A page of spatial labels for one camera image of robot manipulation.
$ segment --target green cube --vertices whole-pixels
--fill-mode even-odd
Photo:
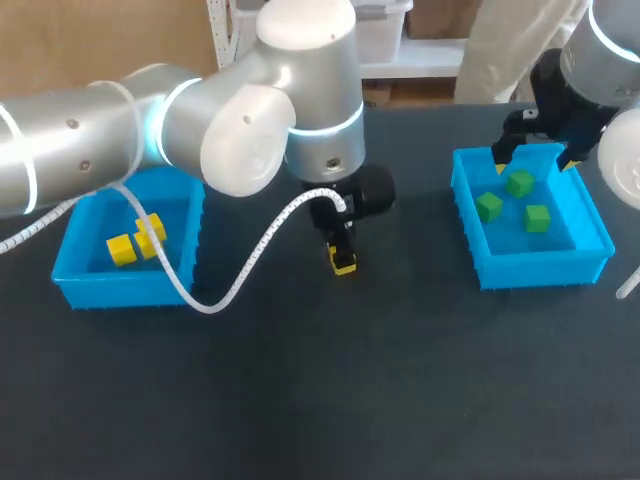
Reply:
[[[518,170],[509,175],[507,191],[516,198],[522,198],[533,192],[536,179],[526,170]]]
[[[491,192],[487,192],[476,198],[476,210],[482,223],[489,223],[500,216],[502,212],[502,199]]]
[[[524,227],[528,233],[546,233],[551,215],[545,205],[528,205],[524,214]]]

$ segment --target black table surface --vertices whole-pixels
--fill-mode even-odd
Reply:
[[[481,292],[449,188],[452,151],[506,106],[368,112],[398,202],[336,278],[306,212],[236,302],[74,312],[50,281],[66,221],[0,257],[0,478],[640,476],[639,214],[580,167],[617,254],[598,285]],[[214,303],[298,193],[208,193],[196,291]],[[25,219],[0,223],[0,237]]]

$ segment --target yellow block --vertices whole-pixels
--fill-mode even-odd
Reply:
[[[131,239],[127,234],[107,240],[107,248],[116,267],[122,267],[138,260]]]
[[[133,234],[133,237],[136,239],[140,253],[145,260],[149,260],[157,255],[156,249],[153,248],[153,243],[151,243],[149,235],[142,232],[136,232]]]
[[[570,160],[569,163],[567,163],[567,166],[562,169],[562,171],[566,172],[567,170],[571,170],[572,168],[577,167],[581,163],[582,162],[576,162],[575,160]]]
[[[353,264],[347,265],[346,267],[338,268],[333,261],[333,256],[336,254],[338,249],[332,245],[327,245],[329,249],[329,259],[331,260],[331,266],[333,267],[333,273],[335,273],[338,277],[343,275],[348,275],[350,273],[355,272],[358,269],[358,265],[356,263],[356,256],[353,256]]]
[[[151,226],[153,227],[153,231],[156,232],[158,239],[161,242],[164,242],[167,239],[167,232],[164,229],[164,225],[160,221],[160,217],[157,213],[152,213],[149,215],[149,221],[151,222]],[[147,229],[144,228],[144,222],[141,218],[136,220],[136,225],[138,226],[138,230],[141,233],[147,233]]]

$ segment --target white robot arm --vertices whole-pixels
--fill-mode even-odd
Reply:
[[[365,158],[355,23],[349,0],[272,0],[255,48],[209,78],[151,65],[117,83],[3,101],[0,216],[158,165],[252,195],[273,179],[285,149],[303,182],[354,174]]]

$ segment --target blue plastic tray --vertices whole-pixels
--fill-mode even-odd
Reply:
[[[167,231],[164,247],[187,290],[193,269],[202,217],[204,187],[173,168],[134,175],[126,184],[148,214],[156,212]],[[135,247],[137,216],[114,190],[86,197],[76,205],[62,241],[52,279],[73,308],[118,308],[183,305],[157,258],[116,268],[106,241],[128,233]]]
[[[519,147],[501,176],[490,148],[454,152],[451,186],[482,289],[596,283],[615,253],[578,171],[558,171],[555,160],[563,150],[559,144]],[[536,185],[533,193],[516,199],[506,182],[520,169],[531,173]],[[504,200],[500,217],[486,225],[474,203],[485,192]],[[547,233],[524,229],[524,209],[532,204],[549,208]]]

